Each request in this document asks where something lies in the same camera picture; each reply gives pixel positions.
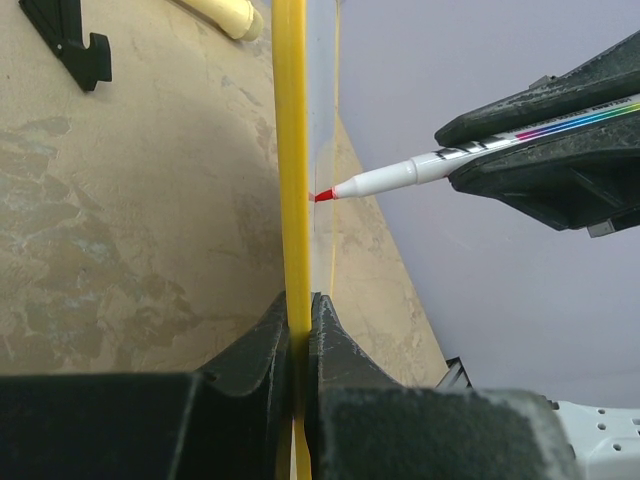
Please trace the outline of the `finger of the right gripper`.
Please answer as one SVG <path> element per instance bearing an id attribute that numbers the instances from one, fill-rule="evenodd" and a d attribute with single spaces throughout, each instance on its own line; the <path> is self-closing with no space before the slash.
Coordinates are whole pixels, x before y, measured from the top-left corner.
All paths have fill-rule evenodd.
<path id="1" fill-rule="evenodd" d="M 453 147 L 638 92 L 639 34 L 634 33 L 564 75 L 459 115 L 434 138 Z"/>
<path id="2" fill-rule="evenodd" d="M 555 230 L 639 225 L 639 115 L 632 113 L 474 160 L 449 175 Z"/>

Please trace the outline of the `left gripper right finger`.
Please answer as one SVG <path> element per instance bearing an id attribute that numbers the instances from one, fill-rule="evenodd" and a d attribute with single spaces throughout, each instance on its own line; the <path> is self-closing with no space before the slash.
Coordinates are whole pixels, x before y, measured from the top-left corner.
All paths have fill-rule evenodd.
<path id="1" fill-rule="evenodd" d="M 307 443 L 315 479 L 579 479 L 549 402 L 521 390 L 403 386 L 312 300 Z"/>

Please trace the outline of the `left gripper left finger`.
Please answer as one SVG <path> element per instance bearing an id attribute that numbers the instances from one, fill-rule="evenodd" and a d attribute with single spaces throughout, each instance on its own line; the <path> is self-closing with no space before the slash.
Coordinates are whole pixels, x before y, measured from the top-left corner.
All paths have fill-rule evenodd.
<path id="1" fill-rule="evenodd" d="M 286 298 L 206 364 L 177 373 L 5 376 L 5 479 L 286 479 Z"/>

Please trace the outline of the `red whiteboard marker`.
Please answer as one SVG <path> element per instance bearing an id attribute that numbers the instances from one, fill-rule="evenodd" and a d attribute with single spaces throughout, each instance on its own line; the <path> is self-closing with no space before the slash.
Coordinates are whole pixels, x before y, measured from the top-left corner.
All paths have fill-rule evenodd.
<path id="1" fill-rule="evenodd" d="M 454 147 L 443 147 L 408 160 L 352 176 L 321 193 L 311 196 L 316 202 L 366 197 L 412 185 L 433 182 L 449 176 L 473 160 L 511 147 L 524 147 L 536 140 L 574 133 L 607 120 L 639 111 L 637 94 L 565 114 L 551 120 L 491 135 Z"/>

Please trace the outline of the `yellow framed whiteboard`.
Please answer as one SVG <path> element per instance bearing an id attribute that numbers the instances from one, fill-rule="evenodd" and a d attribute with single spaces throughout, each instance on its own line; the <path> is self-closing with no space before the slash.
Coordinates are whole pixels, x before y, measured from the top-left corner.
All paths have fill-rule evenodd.
<path id="1" fill-rule="evenodd" d="M 298 479 L 312 476 L 305 435 L 312 296 L 330 294 L 335 214 L 316 196 L 336 180 L 339 4 L 275 1 L 272 63 L 287 319 L 293 360 L 293 453 Z"/>

